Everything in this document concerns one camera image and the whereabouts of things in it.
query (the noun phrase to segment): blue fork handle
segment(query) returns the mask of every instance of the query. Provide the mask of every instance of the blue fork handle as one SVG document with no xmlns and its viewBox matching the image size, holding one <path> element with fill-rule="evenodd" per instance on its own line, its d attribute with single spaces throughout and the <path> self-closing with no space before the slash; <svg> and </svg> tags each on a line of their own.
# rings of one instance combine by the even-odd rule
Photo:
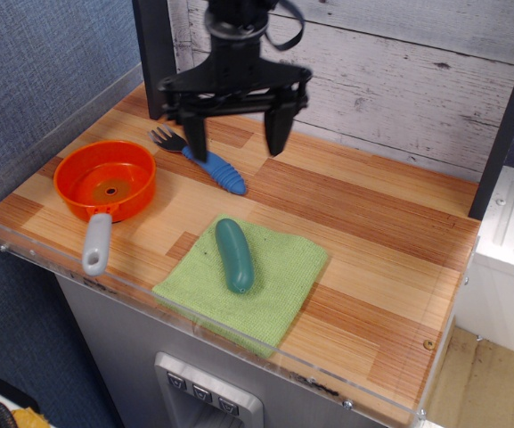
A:
<svg viewBox="0 0 514 428">
<path fill-rule="evenodd" d="M 187 159 L 194 161 L 205 169 L 211 178 L 226 191 L 235 194 L 245 194 L 247 192 L 245 180 L 242 179 L 241 174 L 222 157 L 212 152 L 207 152 L 207 161 L 202 162 L 193 157 L 192 150 L 188 145 L 184 147 L 182 153 Z"/>
</svg>

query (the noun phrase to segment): control panel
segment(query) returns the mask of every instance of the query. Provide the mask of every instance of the control panel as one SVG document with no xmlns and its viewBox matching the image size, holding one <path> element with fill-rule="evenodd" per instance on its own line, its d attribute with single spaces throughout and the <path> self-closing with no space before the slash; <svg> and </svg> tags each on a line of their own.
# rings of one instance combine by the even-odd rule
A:
<svg viewBox="0 0 514 428">
<path fill-rule="evenodd" d="M 263 404 L 253 394 L 165 352 L 155 369 L 174 428 L 264 428 Z"/>
</svg>

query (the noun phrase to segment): button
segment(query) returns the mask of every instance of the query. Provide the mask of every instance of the button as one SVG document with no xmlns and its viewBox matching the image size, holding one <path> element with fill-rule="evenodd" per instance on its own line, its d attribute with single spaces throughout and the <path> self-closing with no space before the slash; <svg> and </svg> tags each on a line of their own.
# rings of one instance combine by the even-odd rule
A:
<svg viewBox="0 0 514 428">
<path fill-rule="evenodd" d="M 223 397 L 219 397 L 219 407 L 223 409 L 225 412 L 227 412 L 229 415 L 239 415 L 239 407 L 235 403 L 227 401 Z"/>
<path fill-rule="evenodd" d="M 193 394 L 198 399 L 205 401 L 206 403 L 211 403 L 213 401 L 213 397 L 211 397 L 211 392 L 204 390 L 200 386 L 193 385 Z"/>
<path fill-rule="evenodd" d="M 185 380 L 181 377 L 176 376 L 173 373 L 167 372 L 167 379 L 169 380 L 169 383 L 175 386 L 178 390 L 185 391 L 187 389 L 187 386 L 185 385 Z"/>
</svg>

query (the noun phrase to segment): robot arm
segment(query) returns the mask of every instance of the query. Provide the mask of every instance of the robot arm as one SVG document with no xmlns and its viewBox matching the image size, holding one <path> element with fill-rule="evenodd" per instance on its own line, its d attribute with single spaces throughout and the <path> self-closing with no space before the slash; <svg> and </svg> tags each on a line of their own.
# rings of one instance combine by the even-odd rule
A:
<svg viewBox="0 0 514 428">
<path fill-rule="evenodd" d="M 307 105 L 309 69 L 260 58 L 260 38 L 266 33 L 268 12 L 277 4 L 301 23 L 304 18 L 288 0 L 209 0 L 205 25 L 211 36 L 209 57 L 199 66 L 162 79 L 158 90 L 166 95 L 165 112 L 184 126 L 185 136 L 198 160 L 207 158 L 205 118 L 263 112 L 269 152 L 282 152 L 292 122 Z"/>
</svg>

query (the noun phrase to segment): wood plank wall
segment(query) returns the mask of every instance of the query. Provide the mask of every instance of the wood plank wall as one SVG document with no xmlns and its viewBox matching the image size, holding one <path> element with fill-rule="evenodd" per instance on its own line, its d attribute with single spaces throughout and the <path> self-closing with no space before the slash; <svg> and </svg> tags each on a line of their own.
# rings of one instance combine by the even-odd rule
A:
<svg viewBox="0 0 514 428">
<path fill-rule="evenodd" d="M 310 67 L 295 129 L 478 181 L 514 85 L 514 1 L 294 0 L 303 40 L 263 56 Z M 208 54 L 204 0 L 170 0 L 179 70 Z M 298 31 L 282 8 L 269 33 Z"/>
</svg>

